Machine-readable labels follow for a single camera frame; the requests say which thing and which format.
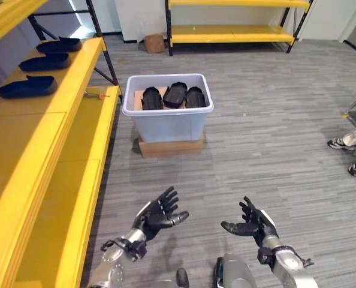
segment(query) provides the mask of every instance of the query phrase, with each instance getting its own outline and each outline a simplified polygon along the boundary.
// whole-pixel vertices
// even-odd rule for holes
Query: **white wall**
[[[164,0],[115,0],[124,40],[142,39],[142,23],[151,32],[165,32]],[[356,10],[356,0],[314,0],[303,31],[305,39],[337,40]],[[302,9],[298,8],[298,20]],[[172,24],[278,24],[282,8],[243,6],[174,6]],[[292,10],[285,28],[292,32]]]
[[[76,10],[87,9],[85,0],[70,0]],[[117,7],[114,0],[93,0],[95,14],[98,18],[102,32],[120,32],[120,23]],[[81,24],[94,31],[92,19],[89,14],[78,14]]]

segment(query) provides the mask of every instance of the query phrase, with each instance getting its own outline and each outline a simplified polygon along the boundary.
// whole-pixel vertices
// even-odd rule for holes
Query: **plastic container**
[[[188,88],[201,88],[206,107],[190,109],[134,111],[134,92],[147,87],[170,86],[175,82],[184,82]],[[202,74],[141,75],[128,79],[122,113],[130,116],[137,130],[146,143],[198,140],[204,123],[214,109],[214,104]]]

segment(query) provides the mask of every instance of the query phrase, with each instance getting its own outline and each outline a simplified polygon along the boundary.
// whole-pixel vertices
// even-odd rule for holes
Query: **shelf board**
[[[32,226],[61,154],[99,53],[101,38],[86,40],[70,53],[72,64],[52,75],[57,91],[49,96],[6,100],[0,97],[0,287],[15,278]],[[5,83],[25,78],[16,69]]]
[[[294,37],[280,26],[173,26],[171,43],[289,42]]]
[[[243,5],[267,7],[301,7],[309,9],[310,4],[304,0],[170,0],[173,5]]]
[[[4,0],[0,4],[0,39],[47,0]]]
[[[84,98],[28,242],[13,287],[79,287],[119,87]]]

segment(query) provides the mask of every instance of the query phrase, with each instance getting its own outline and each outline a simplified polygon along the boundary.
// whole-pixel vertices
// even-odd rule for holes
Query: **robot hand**
[[[178,208],[177,194],[174,187],[170,187],[138,212],[132,228],[141,230],[146,242],[152,240],[161,229],[178,225],[189,217],[188,211],[172,214]]]
[[[257,209],[249,198],[243,198],[247,204],[239,202],[242,207],[242,218],[245,223],[229,223],[222,221],[221,226],[229,233],[237,236],[253,236],[259,247],[268,235],[279,238],[273,220],[262,210]]]

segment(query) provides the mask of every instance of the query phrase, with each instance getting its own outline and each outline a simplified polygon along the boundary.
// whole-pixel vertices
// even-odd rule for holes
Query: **black shoe sole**
[[[344,151],[355,151],[355,150],[356,150],[356,146],[353,147],[352,149],[348,149],[348,148],[341,147],[341,146],[333,146],[333,145],[331,145],[329,142],[327,142],[327,146],[330,147],[331,149],[344,150]]]

